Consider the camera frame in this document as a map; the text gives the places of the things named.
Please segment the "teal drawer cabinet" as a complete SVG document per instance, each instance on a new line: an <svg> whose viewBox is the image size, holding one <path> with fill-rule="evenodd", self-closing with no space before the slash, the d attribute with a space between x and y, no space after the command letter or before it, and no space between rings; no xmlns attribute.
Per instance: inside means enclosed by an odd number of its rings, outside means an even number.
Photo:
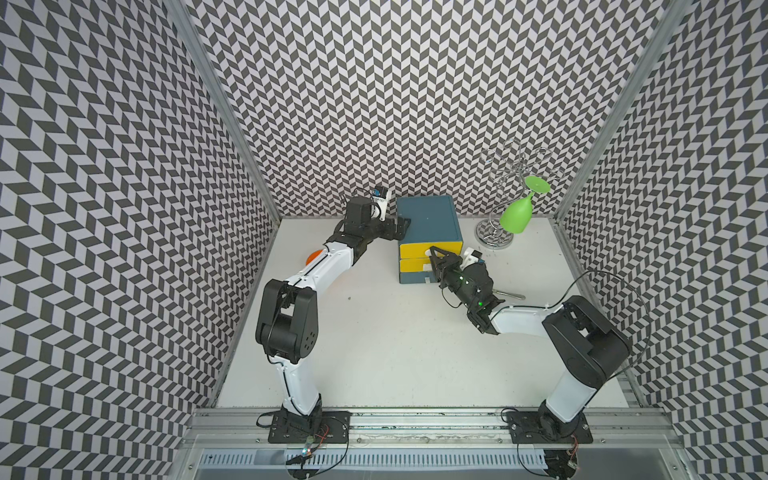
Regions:
<svg viewBox="0 0 768 480"><path fill-rule="evenodd" d="M397 199L396 209L400 217L411 219L405 238L398 241L398 262L428 257L432 245L457 254L463 250L463 237L451 196L401 197Z"/></svg>

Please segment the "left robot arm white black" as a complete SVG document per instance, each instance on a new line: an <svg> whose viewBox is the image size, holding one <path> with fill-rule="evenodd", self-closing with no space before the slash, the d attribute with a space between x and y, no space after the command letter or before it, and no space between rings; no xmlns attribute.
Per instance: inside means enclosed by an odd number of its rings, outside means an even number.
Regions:
<svg viewBox="0 0 768 480"><path fill-rule="evenodd" d="M401 240L410 226L408 219L387 215L392 197L388 188L376 186L368 197L350 198L319 255L288 279L272 279L263 289L255 340L278 371L282 409L290 417L312 422L321 416L321 395L306 362L318 339L321 294L373 241Z"/></svg>

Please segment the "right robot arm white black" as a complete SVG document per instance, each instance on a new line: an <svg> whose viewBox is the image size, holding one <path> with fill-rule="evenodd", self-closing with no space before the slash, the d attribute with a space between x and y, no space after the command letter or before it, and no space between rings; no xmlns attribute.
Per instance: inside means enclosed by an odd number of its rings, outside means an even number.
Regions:
<svg viewBox="0 0 768 480"><path fill-rule="evenodd" d="M550 442L574 434L584 408L628 360L631 340L580 295L549 307L505 305L494 294L486 263L475 249L459 255L432 246L428 258L439 288L458 298L479 332L527 334L551 341L565 371L539 406L534 432Z"/></svg>

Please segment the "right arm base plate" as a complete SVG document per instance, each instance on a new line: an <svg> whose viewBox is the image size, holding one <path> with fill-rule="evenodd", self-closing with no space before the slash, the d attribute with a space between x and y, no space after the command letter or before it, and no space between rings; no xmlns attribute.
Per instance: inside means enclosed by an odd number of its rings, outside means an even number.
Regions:
<svg viewBox="0 0 768 480"><path fill-rule="evenodd" d="M501 418L515 444L592 444L593 435L586 415L562 422L550 413L506 410Z"/></svg>

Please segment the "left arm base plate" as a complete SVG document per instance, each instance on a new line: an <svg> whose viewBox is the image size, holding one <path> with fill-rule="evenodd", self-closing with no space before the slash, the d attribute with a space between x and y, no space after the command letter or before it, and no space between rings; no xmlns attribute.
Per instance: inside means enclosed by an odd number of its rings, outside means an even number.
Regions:
<svg viewBox="0 0 768 480"><path fill-rule="evenodd" d="M321 411L319 414L301 416L285 408L272 418L268 432L270 444L303 444L312 436L315 443L346 444L349 440L351 412Z"/></svg>

